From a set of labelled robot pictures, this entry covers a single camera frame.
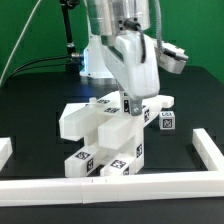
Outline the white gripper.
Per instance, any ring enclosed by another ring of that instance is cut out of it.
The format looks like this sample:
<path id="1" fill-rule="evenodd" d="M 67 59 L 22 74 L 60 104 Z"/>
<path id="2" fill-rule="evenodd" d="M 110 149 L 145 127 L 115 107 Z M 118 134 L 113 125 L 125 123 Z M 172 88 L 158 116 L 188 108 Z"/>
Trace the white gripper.
<path id="1" fill-rule="evenodd" d="M 160 91 L 158 67 L 180 74 L 188 60 L 184 50 L 169 43 L 158 48 L 157 40 L 127 31 L 115 37 L 113 46 L 102 47 L 106 67 L 131 98 L 130 114 L 142 114 L 142 101 Z"/>

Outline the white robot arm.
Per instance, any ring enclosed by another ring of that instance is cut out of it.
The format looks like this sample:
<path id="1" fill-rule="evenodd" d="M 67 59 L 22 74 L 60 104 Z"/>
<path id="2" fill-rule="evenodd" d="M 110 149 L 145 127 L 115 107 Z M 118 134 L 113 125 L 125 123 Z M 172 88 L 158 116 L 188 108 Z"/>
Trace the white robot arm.
<path id="1" fill-rule="evenodd" d="M 142 113 L 142 101 L 158 95 L 158 69 L 179 74 L 188 56 L 162 40 L 159 0 L 154 0 L 156 37 L 144 34 L 150 27 L 149 0 L 84 0 L 89 43 L 84 50 L 81 75 L 100 84 L 118 83 L 127 94 L 128 112 Z"/>

